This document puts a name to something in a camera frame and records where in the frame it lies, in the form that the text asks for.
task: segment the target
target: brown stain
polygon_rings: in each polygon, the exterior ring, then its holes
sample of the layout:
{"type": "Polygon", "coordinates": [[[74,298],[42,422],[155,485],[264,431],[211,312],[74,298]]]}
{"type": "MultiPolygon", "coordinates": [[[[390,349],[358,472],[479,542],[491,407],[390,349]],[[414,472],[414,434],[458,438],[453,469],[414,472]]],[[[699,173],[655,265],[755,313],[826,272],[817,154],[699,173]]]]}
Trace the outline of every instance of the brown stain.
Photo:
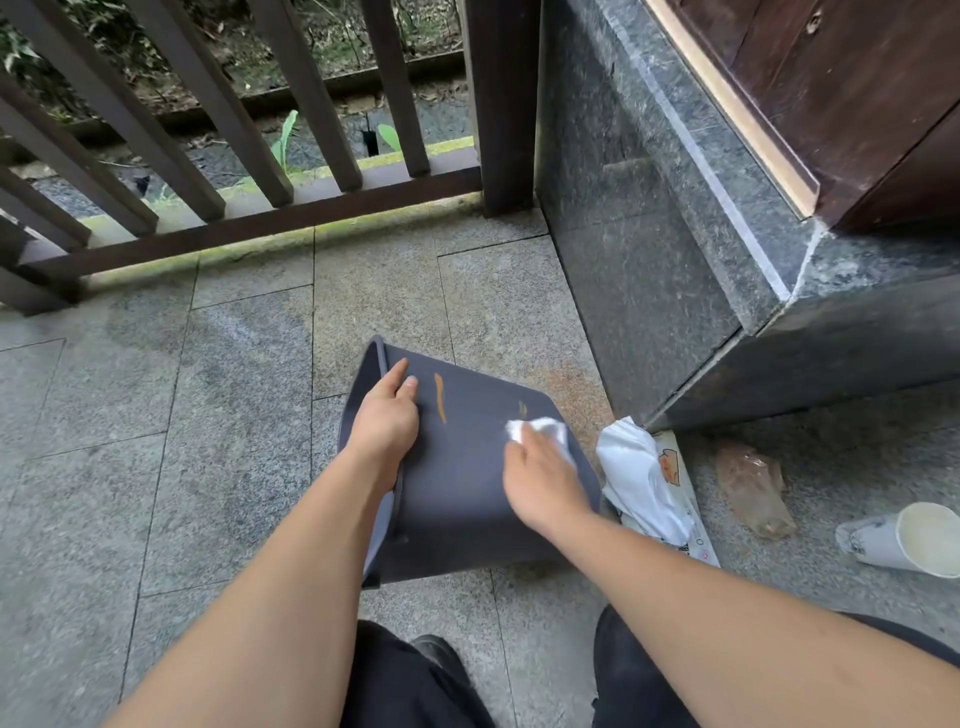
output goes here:
{"type": "Polygon", "coordinates": [[[444,410],[444,378],[434,372],[433,380],[437,383],[437,409],[440,411],[440,419],[446,425],[446,411],[444,410]]]}
{"type": "Polygon", "coordinates": [[[597,438],[600,430],[613,422],[613,413],[596,370],[584,371],[582,365],[564,361],[553,367],[538,367],[523,378],[523,383],[554,401],[593,469],[601,473],[597,438]]]}

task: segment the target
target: wooden railing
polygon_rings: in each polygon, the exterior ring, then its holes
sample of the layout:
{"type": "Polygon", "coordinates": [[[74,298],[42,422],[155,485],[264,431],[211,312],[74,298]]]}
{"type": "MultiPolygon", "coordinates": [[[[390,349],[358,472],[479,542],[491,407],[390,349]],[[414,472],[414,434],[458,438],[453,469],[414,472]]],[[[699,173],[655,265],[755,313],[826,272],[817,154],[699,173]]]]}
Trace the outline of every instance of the wooden railing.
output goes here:
{"type": "Polygon", "coordinates": [[[0,303],[25,314],[75,302],[82,276],[483,190],[489,215],[533,200],[540,0],[462,0],[475,149],[429,157],[390,0],[361,0],[403,162],[360,170],[290,0],[249,0],[331,177],[294,184],[180,0],[128,0],[257,189],[213,188],[56,0],[0,12],[162,178],[182,206],[140,200],[16,82],[0,74],[0,127],[111,218],[96,232],[0,167],[0,303]]]}

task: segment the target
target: white tissue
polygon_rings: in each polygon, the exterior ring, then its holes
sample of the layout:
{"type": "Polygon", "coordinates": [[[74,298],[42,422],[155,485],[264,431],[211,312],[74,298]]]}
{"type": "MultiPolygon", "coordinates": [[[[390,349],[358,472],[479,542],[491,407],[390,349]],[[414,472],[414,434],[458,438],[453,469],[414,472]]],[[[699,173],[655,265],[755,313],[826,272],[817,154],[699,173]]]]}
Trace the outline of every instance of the white tissue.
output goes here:
{"type": "Polygon", "coordinates": [[[693,530],[683,491],[663,477],[657,443],[627,417],[600,432],[597,457],[607,484],[604,497],[653,538],[683,546],[693,530]]]}
{"type": "MultiPolygon", "coordinates": [[[[521,443],[520,440],[520,429],[523,427],[523,420],[510,420],[507,423],[507,435],[514,442],[521,443]]],[[[570,455],[570,447],[566,443],[566,425],[560,420],[554,420],[552,417],[540,417],[536,420],[530,421],[530,426],[537,432],[542,432],[543,434],[549,436],[556,444],[557,450],[560,452],[560,455],[564,457],[564,460],[570,465],[576,467],[576,463],[573,462],[573,457],[570,455]]]]}

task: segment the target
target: gray bucket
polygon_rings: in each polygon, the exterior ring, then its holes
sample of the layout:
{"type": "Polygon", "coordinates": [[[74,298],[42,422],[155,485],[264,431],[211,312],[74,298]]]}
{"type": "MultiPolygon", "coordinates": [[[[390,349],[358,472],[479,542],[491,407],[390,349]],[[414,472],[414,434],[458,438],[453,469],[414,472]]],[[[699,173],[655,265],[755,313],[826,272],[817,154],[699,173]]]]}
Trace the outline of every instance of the gray bucket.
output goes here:
{"type": "MultiPolygon", "coordinates": [[[[408,374],[420,382],[420,434],[377,511],[364,586],[561,558],[514,515],[503,492],[506,423],[563,419],[543,392],[398,349],[374,336],[350,387],[338,449],[347,444],[364,396],[404,356],[410,361],[408,374]]],[[[596,510],[596,473],[572,433],[568,443],[596,510]]]]}

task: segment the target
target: soil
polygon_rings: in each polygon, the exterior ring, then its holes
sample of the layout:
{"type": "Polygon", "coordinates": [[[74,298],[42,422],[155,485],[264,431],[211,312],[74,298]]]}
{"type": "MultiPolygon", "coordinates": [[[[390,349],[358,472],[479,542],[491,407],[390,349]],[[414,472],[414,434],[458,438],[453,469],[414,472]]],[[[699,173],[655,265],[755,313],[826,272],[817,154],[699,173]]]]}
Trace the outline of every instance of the soil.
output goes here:
{"type": "MultiPolygon", "coordinates": [[[[299,0],[300,24],[325,77],[376,66],[367,31],[355,0],[299,0]]],[[[394,0],[397,26],[410,60],[462,47],[455,0],[394,0]]],[[[286,85],[273,53],[245,13],[199,29],[240,96],[286,85]]],[[[163,62],[151,66],[164,65],[163,62]]],[[[197,101],[172,71],[125,67],[124,76],[154,113],[196,106],[197,101]]],[[[60,122],[94,116],[68,86],[47,85],[43,106],[60,122]]]]}

